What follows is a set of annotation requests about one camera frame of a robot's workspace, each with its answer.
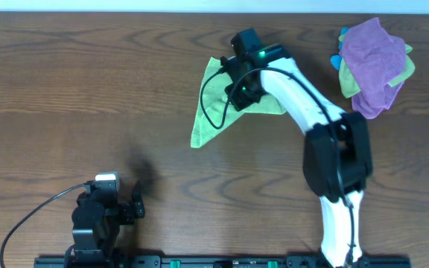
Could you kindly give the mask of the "green microfiber cloth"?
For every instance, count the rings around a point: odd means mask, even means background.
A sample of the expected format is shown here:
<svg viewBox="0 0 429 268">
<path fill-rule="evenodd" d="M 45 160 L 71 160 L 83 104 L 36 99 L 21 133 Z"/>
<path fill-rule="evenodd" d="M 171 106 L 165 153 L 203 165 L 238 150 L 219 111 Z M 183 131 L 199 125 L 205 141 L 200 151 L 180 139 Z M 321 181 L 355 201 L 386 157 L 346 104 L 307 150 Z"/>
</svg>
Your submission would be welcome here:
<svg viewBox="0 0 429 268">
<path fill-rule="evenodd" d="M 217 74 L 220 69 L 220 60 L 212 57 L 206 66 L 200 87 L 204 86 L 204 90 L 200 91 L 200 97 L 203 98 L 203 101 L 198 101 L 194 126 L 191 132 L 191 148 L 201 148 L 244 114 L 283 115 L 286 113 L 286 109 L 272 95 L 264 95 L 259 103 L 254 103 L 240 112 L 237 112 L 234 106 L 230 104 L 226 111 L 224 125 L 219 130 L 215 129 L 206 118 L 202 107 L 204 107 L 212 123 L 215 126 L 219 126 L 223 120 L 224 107 L 227 101 L 227 94 L 224 89 L 232 83 L 232 80 L 227 73 L 224 73 L 213 77 L 207 85 L 205 83 L 210 77 Z"/>
</svg>

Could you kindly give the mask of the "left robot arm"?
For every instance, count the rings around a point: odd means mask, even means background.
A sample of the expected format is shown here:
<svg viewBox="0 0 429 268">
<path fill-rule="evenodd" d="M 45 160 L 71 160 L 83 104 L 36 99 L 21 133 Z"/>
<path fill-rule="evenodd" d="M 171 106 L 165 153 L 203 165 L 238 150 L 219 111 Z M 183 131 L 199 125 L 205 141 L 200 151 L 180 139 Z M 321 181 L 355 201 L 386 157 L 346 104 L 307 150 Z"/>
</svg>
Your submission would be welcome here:
<svg viewBox="0 0 429 268">
<path fill-rule="evenodd" d="M 116 181 L 89 181 L 77 198 L 71 215 L 74 244 L 67 249 L 64 267 L 122 267 L 126 261 L 115 242 L 121 226 L 133 225 L 145 216 L 141 184 L 120 202 Z"/>
</svg>

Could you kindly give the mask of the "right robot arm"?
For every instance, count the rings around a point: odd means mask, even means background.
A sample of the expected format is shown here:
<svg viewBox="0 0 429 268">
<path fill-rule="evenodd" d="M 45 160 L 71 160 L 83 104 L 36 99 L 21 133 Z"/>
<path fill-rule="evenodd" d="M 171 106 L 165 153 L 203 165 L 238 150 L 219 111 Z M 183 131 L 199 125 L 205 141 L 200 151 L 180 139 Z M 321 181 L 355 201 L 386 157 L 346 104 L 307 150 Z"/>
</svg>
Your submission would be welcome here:
<svg viewBox="0 0 429 268">
<path fill-rule="evenodd" d="M 360 204 L 372 173 L 366 119 L 325 98 L 281 45 L 235 45 L 234 51 L 220 59 L 232 81 L 229 102 L 243 111 L 264 96 L 274 97 L 298 124 L 305 137 L 304 177 L 321 203 L 321 258 L 330 267 L 357 266 L 363 255 Z"/>
</svg>

